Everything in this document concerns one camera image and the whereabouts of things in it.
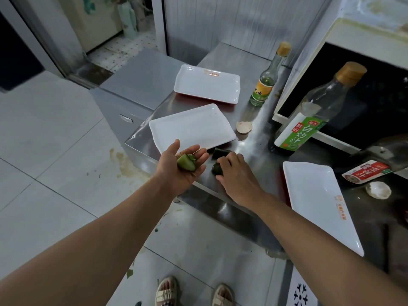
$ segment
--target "countertop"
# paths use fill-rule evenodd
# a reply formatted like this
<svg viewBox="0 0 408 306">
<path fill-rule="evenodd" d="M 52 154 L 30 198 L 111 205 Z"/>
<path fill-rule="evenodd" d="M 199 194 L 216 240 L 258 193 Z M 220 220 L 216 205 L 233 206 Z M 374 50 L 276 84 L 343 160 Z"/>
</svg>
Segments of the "countertop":
<svg viewBox="0 0 408 306">
<path fill-rule="evenodd" d="M 248 100 L 260 73 L 269 64 L 270 61 L 266 59 L 220 43 L 198 66 L 239 75 L 241 92 L 238 104 L 212 102 L 172 92 L 125 142 L 126 152 L 133 164 L 150 174 L 156 169 L 160 153 L 153 142 L 149 128 L 150 120 L 216 103 L 233 129 L 238 121 L 250 121 L 253 126 L 249 134 L 236 133 L 237 139 L 222 145 L 221 148 L 243 154 L 262 188 L 277 195 L 283 201 L 287 201 L 285 181 L 282 175 L 283 161 L 331 165 L 335 160 L 347 154 L 314 139 L 310 139 L 290 157 L 279 156 L 268 151 L 268 141 L 278 126 L 271 121 L 271 116 L 278 102 L 276 95 L 283 87 L 283 82 L 278 80 L 272 95 L 262 107 L 253 106 Z M 214 161 L 209 159 L 206 165 L 210 168 L 213 163 Z M 371 198 L 362 187 L 342 188 L 343 196 L 365 251 L 365 257 L 380 268 L 384 268 L 385 262 L 383 225 L 397 222 L 392 207 L 397 200 L 405 199 L 404 187 L 407 185 L 406 180 L 395 174 L 386 175 L 383 179 L 393 190 L 393 195 L 384 201 Z M 207 169 L 179 198 L 266 248 L 271 256 L 286 258 L 283 248 L 269 229 L 257 216 L 231 200 L 210 169 Z"/>
</svg>

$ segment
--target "left hand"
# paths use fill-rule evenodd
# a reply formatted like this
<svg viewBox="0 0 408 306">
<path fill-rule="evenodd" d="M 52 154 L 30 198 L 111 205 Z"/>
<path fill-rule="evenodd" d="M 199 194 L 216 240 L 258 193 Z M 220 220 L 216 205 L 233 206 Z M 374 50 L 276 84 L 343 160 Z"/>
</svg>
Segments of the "left hand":
<svg viewBox="0 0 408 306">
<path fill-rule="evenodd" d="M 180 148 L 180 140 L 176 139 L 169 148 L 161 154 L 159 163 L 154 176 L 160 183 L 170 192 L 172 198 L 182 194 L 191 184 L 204 172 L 206 166 L 203 165 L 210 156 L 207 149 L 201 148 L 199 145 L 193 145 L 176 155 Z M 196 158 L 196 170 L 189 172 L 182 170 L 177 166 L 177 159 L 182 154 L 193 154 Z"/>
</svg>

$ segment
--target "black panel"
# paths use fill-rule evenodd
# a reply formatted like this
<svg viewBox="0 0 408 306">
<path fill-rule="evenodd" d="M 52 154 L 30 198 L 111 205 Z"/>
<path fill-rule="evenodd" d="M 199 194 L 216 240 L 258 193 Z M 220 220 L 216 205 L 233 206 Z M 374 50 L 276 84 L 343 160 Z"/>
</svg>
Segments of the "black panel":
<svg viewBox="0 0 408 306">
<path fill-rule="evenodd" d="M 0 87 L 11 90 L 44 69 L 2 14 L 0 30 Z"/>
<path fill-rule="evenodd" d="M 347 94 L 342 111 L 320 131 L 363 149 L 380 138 L 406 133 L 408 71 L 325 43 L 279 113 L 288 117 L 311 89 L 329 82 L 347 62 L 367 68 Z"/>
</svg>

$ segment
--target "right hand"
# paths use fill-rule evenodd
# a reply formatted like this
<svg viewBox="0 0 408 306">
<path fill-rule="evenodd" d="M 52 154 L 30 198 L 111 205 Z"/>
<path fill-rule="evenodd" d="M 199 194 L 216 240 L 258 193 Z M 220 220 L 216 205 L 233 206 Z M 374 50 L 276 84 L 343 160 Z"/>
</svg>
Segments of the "right hand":
<svg viewBox="0 0 408 306">
<path fill-rule="evenodd" d="M 223 176 L 217 175 L 216 178 L 227 194 L 238 205 L 256 212 L 266 192 L 262 190 L 244 156 L 230 152 L 226 157 L 218 158 L 217 162 L 221 165 Z"/>
</svg>

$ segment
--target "dark bottle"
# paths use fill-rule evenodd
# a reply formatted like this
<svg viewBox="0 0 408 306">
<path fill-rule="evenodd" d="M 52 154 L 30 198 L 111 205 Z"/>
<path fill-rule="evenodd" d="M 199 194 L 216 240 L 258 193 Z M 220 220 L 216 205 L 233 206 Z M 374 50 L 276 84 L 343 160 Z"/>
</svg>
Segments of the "dark bottle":
<svg viewBox="0 0 408 306">
<path fill-rule="evenodd" d="M 348 90 L 359 82 L 366 71 L 361 64 L 349 61 L 330 82 L 310 90 L 278 129 L 269 150 L 288 156 L 293 154 L 340 113 Z"/>
<path fill-rule="evenodd" d="M 380 139 L 333 165 L 342 184 L 359 186 L 408 167 L 408 133 Z"/>
</svg>

